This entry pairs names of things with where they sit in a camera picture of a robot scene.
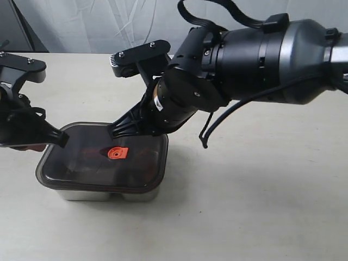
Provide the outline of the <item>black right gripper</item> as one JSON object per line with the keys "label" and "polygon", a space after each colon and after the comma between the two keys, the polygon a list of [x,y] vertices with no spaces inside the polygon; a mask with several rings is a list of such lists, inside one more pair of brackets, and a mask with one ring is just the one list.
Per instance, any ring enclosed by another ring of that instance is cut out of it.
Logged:
{"label": "black right gripper", "polygon": [[225,35],[192,28],[139,108],[133,107],[108,124],[111,138],[136,136],[141,131],[151,135],[173,133],[197,111],[214,113],[227,106],[228,95],[216,72]]}

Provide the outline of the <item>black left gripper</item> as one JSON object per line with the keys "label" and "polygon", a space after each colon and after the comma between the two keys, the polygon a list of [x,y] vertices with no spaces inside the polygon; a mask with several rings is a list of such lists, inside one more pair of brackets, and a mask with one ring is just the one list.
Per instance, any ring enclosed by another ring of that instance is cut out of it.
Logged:
{"label": "black left gripper", "polygon": [[68,142],[68,134],[46,125],[45,138],[42,128],[46,119],[46,111],[40,107],[32,107],[27,96],[19,94],[22,104],[11,101],[7,94],[8,87],[1,84],[1,147],[13,148],[17,151],[45,150],[47,142],[64,148]]}

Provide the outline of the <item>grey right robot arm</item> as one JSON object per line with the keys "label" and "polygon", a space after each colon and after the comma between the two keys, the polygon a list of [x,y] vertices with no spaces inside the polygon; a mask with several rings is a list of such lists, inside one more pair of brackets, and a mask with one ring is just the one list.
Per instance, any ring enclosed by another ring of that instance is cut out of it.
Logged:
{"label": "grey right robot arm", "polygon": [[347,92],[347,35],[313,20],[283,30],[238,29],[217,40],[192,28],[173,57],[158,40],[113,54],[117,77],[140,75],[141,100],[109,127],[114,138],[169,134],[196,112],[231,101],[307,104],[327,90]]}

